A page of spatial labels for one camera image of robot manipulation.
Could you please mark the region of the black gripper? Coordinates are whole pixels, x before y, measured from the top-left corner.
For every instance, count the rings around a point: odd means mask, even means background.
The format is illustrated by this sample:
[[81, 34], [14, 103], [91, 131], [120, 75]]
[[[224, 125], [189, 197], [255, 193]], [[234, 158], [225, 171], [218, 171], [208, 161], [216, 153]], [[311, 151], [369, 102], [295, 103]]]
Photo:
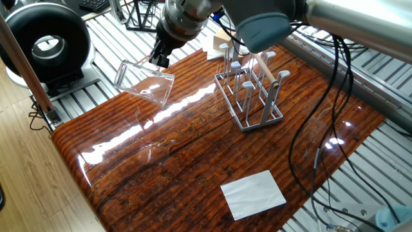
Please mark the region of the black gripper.
[[186, 41], [181, 41], [170, 35], [163, 26], [156, 27], [156, 42], [150, 54], [149, 62], [162, 68], [169, 67], [169, 58], [172, 51], [181, 48]]

